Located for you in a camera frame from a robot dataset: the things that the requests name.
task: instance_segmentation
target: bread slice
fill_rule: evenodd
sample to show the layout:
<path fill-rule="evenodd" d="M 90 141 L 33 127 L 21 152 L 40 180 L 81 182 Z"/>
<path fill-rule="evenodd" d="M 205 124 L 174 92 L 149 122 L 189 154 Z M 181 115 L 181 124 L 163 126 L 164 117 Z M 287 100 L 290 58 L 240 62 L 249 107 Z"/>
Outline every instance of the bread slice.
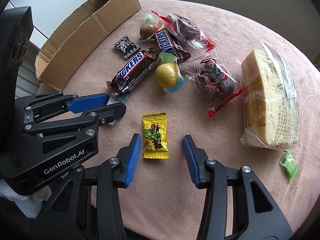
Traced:
<path fill-rule="evenodd" d="M 293 124 L 294 102 L 284 92 L 285 84 L 268 54 L 254 49 L 241 64 L 246 106 L 245 144 L 286 148 L 297 141 Z"/>

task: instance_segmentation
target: yellow candy packet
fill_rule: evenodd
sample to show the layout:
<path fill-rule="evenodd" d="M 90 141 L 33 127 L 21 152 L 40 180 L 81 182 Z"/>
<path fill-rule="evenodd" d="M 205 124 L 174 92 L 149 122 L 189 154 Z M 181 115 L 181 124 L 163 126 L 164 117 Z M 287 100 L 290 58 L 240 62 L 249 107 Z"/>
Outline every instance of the yellow candy packet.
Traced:
<path fill-rule="evenodd" d="M 149 159 L 168 159 L 167 114 L 145 114 L 142 117 L 144 148 L 143 157 Z"/>

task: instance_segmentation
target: pink tablecloth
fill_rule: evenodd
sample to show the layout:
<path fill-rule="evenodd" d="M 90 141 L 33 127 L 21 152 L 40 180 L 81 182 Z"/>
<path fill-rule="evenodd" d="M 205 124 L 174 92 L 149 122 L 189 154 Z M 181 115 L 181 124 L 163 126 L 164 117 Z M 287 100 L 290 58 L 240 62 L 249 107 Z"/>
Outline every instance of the pink tablecloth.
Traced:
<path fill-rule="evenodd" d="M 80 96 L 106 92 L 110 81 L 126 60 L 113 44 L 122 36 L 143 49 L 152 41 L 139 43 L 142 17 L 150 10 L 175 12 L 195 21 L 217 41 L 217 54 L 237 80 L 240 68 L 234 52 L 244 42 L 263 40 L 287 60 L 296 84 L 299 102 L 300 136 L 292 155 L 299 165 L 296 178 L 288 182 L 279 165 L 282 152 L 245 148 L 240 143 L 243 128 L 242 98 L 230 101 L 212 119 L 206 106 L 188 80 L 175 94 L 162 90 L 150 73 L 127 99 L 127 113 L 112 127 L 99 131 L 99 153 L 86 167 L 99 165 L 129 144 L 133 133 L 142 134 L 144 113 L 167 112 L 168 160 L 139 160 L 133 183 L 120 189 L 124 225 L 151 239 L 195 239 L 199 228 L 205 190 L 191 183 L 182 152 L 182 138 L 191 134 L 196 145 L 209 157 L 225 166 L 250 166 L 274 197 L 292 229 L 304 221 L 320 192 L 320 73 L 305 55 L 284 38 L 265 26 L 219 8 L 172 0 L 141 0 L 142 10 L 114 30 L 83 62 L 74 74 L 65 94 Z M 193 56 L 203 50 L 191 50 Z M 228 205 L 231 205 L 229 192 Z M 228 212 L 227 234 L 231 233 L 232 214 Z"/>

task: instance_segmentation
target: plastic bread bag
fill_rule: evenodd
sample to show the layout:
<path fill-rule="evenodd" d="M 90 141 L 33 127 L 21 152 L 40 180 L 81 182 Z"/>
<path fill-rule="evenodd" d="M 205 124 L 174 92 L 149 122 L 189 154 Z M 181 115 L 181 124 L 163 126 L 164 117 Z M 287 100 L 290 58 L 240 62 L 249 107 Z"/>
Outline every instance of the plastic bread bag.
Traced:
<path fill-rule="evenodd" d="M 242 145 L 290 149 L 298 141 L 299 113 L 288 64 L 262 41 L 244 44 L 236 58 L 244 99 Z"/>
<path fill-rule="evenodd" d="M 241 94 L 241 90 L 234 91 L 236 80 L 218 60 L 214 50 L 187 60 L 179 67 L 189 74 L 186 77 L 195 82 L 198 91 L 206 98 L 208 117 L 214 116 L 221 106 Z"/>
<path fill-rule="evenodd" d="M 169 13 L 166 17 L 160 16 L 158 13 L 153 12 L 162 21 L 165 28 L 179 40 L 189 44 L 194 49 L 203 49 L 214 47 L 216 43 L 209 39 L 198 25 L 190 20 L 181 17 L 175 13 Z"/>

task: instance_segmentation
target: red plastic packaging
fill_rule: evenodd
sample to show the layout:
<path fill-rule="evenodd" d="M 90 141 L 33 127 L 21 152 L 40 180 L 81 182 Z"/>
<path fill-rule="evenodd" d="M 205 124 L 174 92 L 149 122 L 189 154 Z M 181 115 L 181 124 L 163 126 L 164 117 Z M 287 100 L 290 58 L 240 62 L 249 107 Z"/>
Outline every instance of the red plastic packaging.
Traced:
<path fill-rule="evenodd" d="M 208 117 L 214 116 L 221 106 L 241 94 L 241 90 L 234 91 L 236 80 L 212 50 L 181 63 L 179 67 L 190 74 L 186 77 L 193 80 L 198 91 L 207 98 Z"/>
<path fill-rule="evenodd" d="M 169 13 L 166 17 L 160 16 L 167 30 L 179 40 L 189 44 L 194 49 L 213 48 L 216 43 L 209 39 L 198 25 L 175 13 Z"/>

